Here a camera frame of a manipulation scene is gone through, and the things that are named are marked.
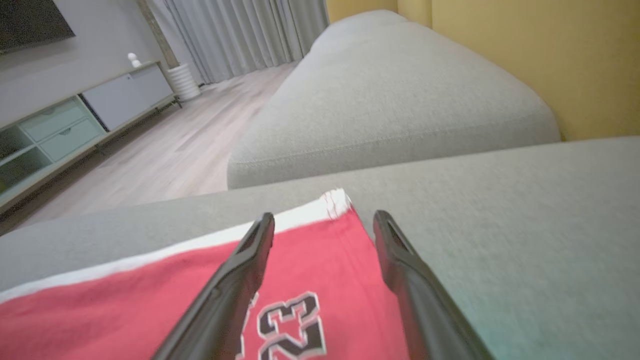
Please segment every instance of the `gray seat cushion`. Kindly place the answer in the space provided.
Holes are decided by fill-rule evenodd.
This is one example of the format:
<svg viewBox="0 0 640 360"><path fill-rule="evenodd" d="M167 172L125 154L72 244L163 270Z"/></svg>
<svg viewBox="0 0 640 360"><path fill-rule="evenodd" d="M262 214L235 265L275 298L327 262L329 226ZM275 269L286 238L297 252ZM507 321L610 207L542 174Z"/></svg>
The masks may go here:
<svg viewBox="0 0 640 360"><path fill-rule="evenodd" d="M0 238L0 290L157 250L344 187L389 211L496 360L637 359L640 138L370 168L44 222Z"/></svg>
<svg viewBox="0 0 640 360"><path fill-rule="evenodd" d="M559 140L553 114L529 87L378 11L336 22L316 40L234 149L228 185Z"/></svg>

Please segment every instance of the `tree trunk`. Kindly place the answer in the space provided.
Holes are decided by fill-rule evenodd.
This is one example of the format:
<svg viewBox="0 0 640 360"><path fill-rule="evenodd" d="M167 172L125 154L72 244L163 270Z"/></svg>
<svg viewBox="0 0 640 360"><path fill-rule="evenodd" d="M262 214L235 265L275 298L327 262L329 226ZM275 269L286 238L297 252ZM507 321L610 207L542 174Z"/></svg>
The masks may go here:
<svg viewBox="0 0 640 360"><path fill-rule="evenodd" d="M142 16L145 17L145 20L149 24L149 27L151 28L151 32L153 32L154 37L158 42L158 45L160 45L160 50L162 51L162 54L164 56L164 59L166 60L167 66L169 66L169 69L173 69L174 67L180 66L178 59L175 58L175 54L173 53L173 50L171 50L169 43L166 41L166 37L164 37L164 34L160 29L160 25L158 25L158 21L156 21L156 17L154 16L154 13L151 12L151 8L149 8L149 4L147 3L147 0L136 0L136 2L138 3L138 7L142 12Z"/></svg>

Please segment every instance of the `white cabinet door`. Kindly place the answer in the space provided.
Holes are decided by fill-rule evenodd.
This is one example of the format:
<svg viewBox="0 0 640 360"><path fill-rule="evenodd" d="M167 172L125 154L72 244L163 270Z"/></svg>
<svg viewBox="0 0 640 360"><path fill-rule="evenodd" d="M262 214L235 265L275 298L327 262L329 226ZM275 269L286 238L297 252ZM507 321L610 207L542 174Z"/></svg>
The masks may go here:
<svg viewBox="0 0 640 360"><path fill-rule="evenodd" d="M173 94L173 90L166 82L164 74L157 64L132 72L131 77L138 92L147 102L148 108Z"/></svg>
<svg viewBox="0 0 640 360"><path fill-rule="evenodd" d="M130 74L87 90L83 96L109 131L149 108Z"/></svg>

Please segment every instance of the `white trim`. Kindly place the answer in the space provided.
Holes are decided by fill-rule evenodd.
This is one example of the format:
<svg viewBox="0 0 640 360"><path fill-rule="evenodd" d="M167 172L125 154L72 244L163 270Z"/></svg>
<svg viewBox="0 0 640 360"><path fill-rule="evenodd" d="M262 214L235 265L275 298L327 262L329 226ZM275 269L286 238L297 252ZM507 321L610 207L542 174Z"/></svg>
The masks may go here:
<svg viewBox="0 0 640 360"><path fill-rule="evenodd" d="M320 199L297 208L275 215L275 232L293 229L324 220L337 219L351 207L349 197L343 189L326 192ZM195 249L223 245L240 240L249 230L253 222L230 227L199 238L191 239L147 254L131 256L110 263L84 268L64 274L54 275L42 280L18 285L0 293L0 304L17 297L29 295L40 290L77 284L79 282L100 279L117 272L134 270L141 266Z"/></svg>

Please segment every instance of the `drawer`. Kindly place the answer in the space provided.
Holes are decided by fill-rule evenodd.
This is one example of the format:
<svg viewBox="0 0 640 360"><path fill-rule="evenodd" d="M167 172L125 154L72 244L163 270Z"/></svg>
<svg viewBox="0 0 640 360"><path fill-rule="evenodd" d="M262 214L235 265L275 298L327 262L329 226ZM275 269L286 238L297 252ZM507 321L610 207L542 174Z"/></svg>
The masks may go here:
<svg viewBox="0 0 640 360"><path fill-rule="evenodd" d="M58 161L102 133L92 119L84 119L41 143L40 147L53 161Z"/></svg>
<svg viewBox="0 0 640 360"><path fill-rule="evenodd" d="M87 115L75 99L69 99L28 118L20 123L20 127L34 141L39 142L49 135L64 130Z"/></svg>

